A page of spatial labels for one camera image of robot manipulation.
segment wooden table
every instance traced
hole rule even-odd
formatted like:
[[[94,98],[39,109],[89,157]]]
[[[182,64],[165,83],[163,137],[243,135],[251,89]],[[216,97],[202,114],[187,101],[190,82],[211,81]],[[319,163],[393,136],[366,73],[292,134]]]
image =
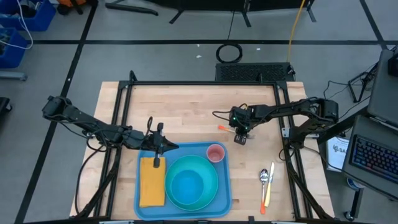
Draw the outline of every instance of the wooden table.
[[[107,123],[111,122],[117,89],[118,82],[102,84],[95,111],[96,118]],[[306,98],[303,83],[288,83],[288,91],[292,101]],[[226,146],[233,206],[226,216],[211,220],[248,220],[248,216],[254,216],[255,220],[293,220],[286,166],[278,158],[278,153],[282,149],[278,119],[273,119],[253,129],[250,133],[255,134],[256,137],[248,139],[245,146],[233,142],[233,133],[220,131],[217,128],[219,124],[227,126],[228,123],[214,117],[211,112],[228,111],[232,106],[242,103],[275,105],[273,87],[138,85],[132,90],[127,125],[133,125],[134,129],[146,130],[148,117],[153,116],[152,129],[158,122],[163,122],[164,134],[172,142],[220,141]],[[306,117],[294,116],[294,120],[296,125],[300,125]],[[318,150],[316,140],[307,139],[305,145]],[[93,151],[87,148],[84,159],[91,153]],[[112,219],[138,219],[133,207],[137,154],[138,151],[126,148],[122,151]],[[301,155],[309,191],[325,211],[334,217],[320,156],[305,149],[301,150]],[[81,175],[79,209],[86,205],[98,188],[103,156],[103,153],[95,155],[87,163]],[[275,174],[271,203],[267,214],[261,215],[261,183],[258,175],[261,169],[269,169],[272,161],[275,162]],[[298,188],[297,195],[301,216],[305,217],[302,194]],[[101,208],[102,214],[104,214],[107,201],[108,193],[106,192]],[[71,215],[74,214],[75,209],[72,205]]]

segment yellow sponge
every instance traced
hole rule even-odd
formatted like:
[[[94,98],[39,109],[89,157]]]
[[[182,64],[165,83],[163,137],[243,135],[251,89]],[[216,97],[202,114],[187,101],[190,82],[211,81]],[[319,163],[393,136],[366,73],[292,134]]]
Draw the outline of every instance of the yellow sponge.
[[[154,157],[143,157],[140,162],[139,206],[164,206],[166,158],[160,158],[160,166],[154,168]]]

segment yellow cable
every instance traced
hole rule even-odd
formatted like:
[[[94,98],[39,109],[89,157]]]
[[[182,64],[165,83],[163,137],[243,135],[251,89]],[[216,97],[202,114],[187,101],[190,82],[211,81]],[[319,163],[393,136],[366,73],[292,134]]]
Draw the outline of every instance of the yellow cable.
[[[290,62],[290,52],[292,51],[292,40],[293,40],[293,36],[294,36],[294,30],[296,29],[297,22],[299,21],[301,10],[303,9],[303,6],[304,6],[304,2],[305,2],[305,0],[303,0],[301,2],[301,6],[300,6],[300,9],[298,10],[298,13],[297,13],[297,16],[296,16],[296,20],[294,21],[292,33],[290,34],[289,51],[287,52],[287,60],[286,60],[287,62]]]

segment blue tray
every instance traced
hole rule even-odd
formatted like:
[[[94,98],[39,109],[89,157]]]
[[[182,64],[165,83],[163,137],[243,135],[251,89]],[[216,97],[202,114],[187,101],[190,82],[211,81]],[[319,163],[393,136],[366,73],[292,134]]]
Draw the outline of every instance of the blue tray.
[[[180,143],[180,149],[171,150],[164,153],[166,157],[166,170],[173,164],[174,161],[187,155],[197,155],[207,158],[206,150],[212,144],[219,144],[223,146],[225,150],[225,158],[216,164],[213,164],[218,174],[218,191],[213,201],[206,206],[204,209],[188,212],[177,208],[167,198],[165,205],[162,207],[147,207],[140,208],[139,206],[139,181],[140,181],[140,164],[137,163],[137,178],[136,178],[136,194],[134,197],[134,211],[136,215],[142,220],[178,220],[178,219],[189,219],[189,218],[213,218],[222,217],[226,215],[232,206],[231,196],[231,183],[229,181],[229,167],[228,167],[228,153],[225,146],[217,141],[211,142],[190,142]],[[140,151],[138,160],[142,157],[154,157],[154,152]]]

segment cable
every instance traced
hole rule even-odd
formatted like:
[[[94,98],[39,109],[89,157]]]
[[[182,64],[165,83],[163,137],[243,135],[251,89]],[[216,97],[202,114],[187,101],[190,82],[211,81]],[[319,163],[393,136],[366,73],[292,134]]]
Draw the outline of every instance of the cable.
[[[243,105],[245,105],[246,107],[248,107],[248,105],[247,104],[245,104],[245,103],[242,103],[240,106],[239,106],[239,108],[242,108],[242,106]],[[219,119],[223,119],[223,120],[225,120],[225,121],[228,121],[229,122],[229,119],[226,119],[226,118],[223,118],[223,117],[220,117],[220,116],[218,116],[218,115],[216,115],[216,113],[230,113],[231,111],[213,111],[213,112],[211,112],[212,113],[212,115],[213,116],[215,116],[216,118],[219,118]]]
[[[358,106],[360,103],[364,102],[365,100],[369,99],[371,96],[366,97],[365,99],[363,99],[362,101],[358,102],[357,104],[355,104],[354,106],[352,106],[350,109],[348,109],[348,111],[343,114],[341,117],[339,117],[338,119],[340,120],[342,117],[346,116],[346,114],[352,110],[354,107]]]
[[[84,136],[84,135],[81,135],[81,134],[79,134],[79,133],[76,133],[76,132],[74,132],[74,131],[72,131],[68,126],[66,126],[64,123],[61,123],[61,125],[62,126],[64,126],[66,129],[68,129],[68,131],[70,131],[71,133],[73,133],[73,134],[76,134],[77,136],[80,136],[80,137],[82,137],[82,138],[88,138],[88,137],[86,137],[86,136]]]
[[[348,131],[350,131],[351,130],[351,128],[353,128],[353,127],[350,127],[350,128],[348,128],[347,130],[345,130],[344,132],[345,133],[347,133]]]
[[[235,16],[235,10],[232,14],[232,19],[231,19],[231,25],[229,25],[229,32],[228,32],[228,38],[227,40],[229,40],[229,35],[231,35],[231,30],[232,30],[232,23],[234,22],[234,16]]]
[[[372,68],[373,66],[375,66],[375,64],[377,64],[377,62],[374,63],[373,65],[371,65],[369,68],[367,68],[367,69],[366,69],[364,72],[362,72],[361,74],[362,74],[362,75],[366,75],[367,71],[368,71],[370,68]],[[346,87],[344,87],[342,90],[338,91],[337,93],[333,94],[331,97],[326,98],[326,91],[329,89],[330,83],[334,83],[334,84],[337,84],[337,85],[345,85]],[[363,79],[360,78],[360,79],[356,80],[356,81],[355,81],[353,84],[351,84],[351,85],[354,85],[354,86],[363,85]],[[340,82],[334,82],[334,81],[329,80],[329,81],[328,81],[328,86],[327,86],[326,89],[323,91],[323,98],[326,99],[326,100],[331,99],[331,98],[333,98],[334,96],[336,96],[337,94],[339,94],[339,93],[341,93],[342,91],[346,90],[348,87],[349,87],[348,84],[340,83]]]
[[[278,157],[279,157],[280,160],[286,161],[286,159],[282,159],[281,156],[280,156],[280,154],[283,152],[283,150],[284,150],[284,149],[281,149],[281,150],[279,151]],[[294,155],[294,152],[295,152],[295,149],[293,149],[293,152],[292,152],[291,154],[289,154],[289,158],[288,158],[288,159],[291,159],[291,158],[292,158],[292,156]]]
[[[80,167],[79,170],[79,174],[77,175],[77,183],[76,183],[76,190],[75,190],[75,210],[76,210],[76,214],[79,214],[79,208],[78,208],[78,204],[77,204],[77,198],[78,198],[78,194],[79,194],[79,185],[80,185],[80,177],[81,177],[81,173],[83,172],[84,167],[86,166],[87,162],[97,153],[97,152],[103,152],[100,151],[100,149],[104,147],[104,146],[100,146],[95,152],[93,152],[91,155],[89,155],[87,157],[87,159],[83,162],[83,164]]]
[[[23,16],[23,12],[22,12],[21,3],[19,2],[19,0],[16,0],[16,1],[17,1],[17,3],[18,3],[19,12],[20,12],[20,18],[19,18],[18,20],[19,20],[19,23],[21,23],[21,20],[22,20],[22,23],[23,23],[23,24],[21,23],[21,26],[22,26],[22,28],[24,28],[24,30],[25,30],[25,31],[27,32],[27,34],[29,35],[29,38],[30,38],[30,46],[29,46],[29,47],[21,47],[21,46],[18,46],[18,45],[8,44],[8,43],[3,42],[3,41],[1,41],[1,40],[0,40],[0,43],[5,44],[5,45],[8,45],[8,46],[11,46],[11,47],[17,47],[17,48],[19,48],[19,49],[29,50],[29,49],[31,49],[31,48],[33,47],[33,38],[32,38],[32,35],[30,34],[30,32],[29,32],[29,30],[28,30],[28,28],[27,28],[27,26],[26,26],[25,19],[24,19],[24,16]]]
[[[296,20],[294,21],[292,33],[290,34],[290,39],[289,39],[289,51],[287,52],[287,59],[286,59],[286,62],[290,62],[290,52],[292,51],[292,40],[293,40],[293,36],[294,36],[294,30],[296,29],[297,22],[299,21],[300,14],[301,14],[301,10],[303,9],[303,6],[304,6],[304,2],[305,2],[305,0],[303,0],[303,1],[301,2],[301,6],[300,6],[300,9],[298,10],[298,13],[297,13],[297,16],[296,16]]]
[[[232,46],[232,47],[237,48],[237,50],[239,51],[239,56],[236,59],[234,59],[232,61],[229,61],[229,62],[222,60],[221,57],[220,57],[220,50],[223,47],[226,47],[226,46]],[[238,63],[238,62],[241,61],[242,57],[243,57],[243,50],[242,50],[242,47],[239,44],[223,44],[223,45],[219,46],[217,51],[216,51],[216,58],[221,63]]]
[[[361,84],[355,85],[355,83],[357,83],[358,81],[359,81],[359,80],[356,80],[352,85],[354,85],[354,86],[360,86]],[[342,90],[338,91],[337,93],[333,94],[331,97],[326,98],[326,91],[329,89],[330,83],[334,83],[334,84],[337,84],[337,85],[345,85],[345,87],[344,87]],[[339,93],[341,93],[342,91],[346,90],[348,87],[349,87],[348,84],[339,83],[339,82],[334,82],[334,81],[329,80],[329,81],[328,81],[328,86],[327,86],[326,89],[323,91],[323,98],[324,98],[325,100],[328,100],[328,99],[330,99],[330,98],[333,98],[333,97],[336,96],[337,94],[339,94]]]
[[[233,11],[233,14],[232,14],[231,25],[229,25],[229,32],[228,32],[227,40],[229,40],[229,36],[231,35],[232,24],[234,22],[234,16],[235,16],[235,10]],[[239,51],[239,56],[236,59],[229,61],[229,62],[222,60],[220,57],[220,51],[223,47],[226,47],[226,46],[232,46],[232,47],[237,48],[237,50]],[[217,58],[217,61],[219,61],[220,63],[238,63],[241,61],[242,57],[243,57],[243,50],[239,44],[223,44],[223,45],[219,46],[216,51],[216,58]]]

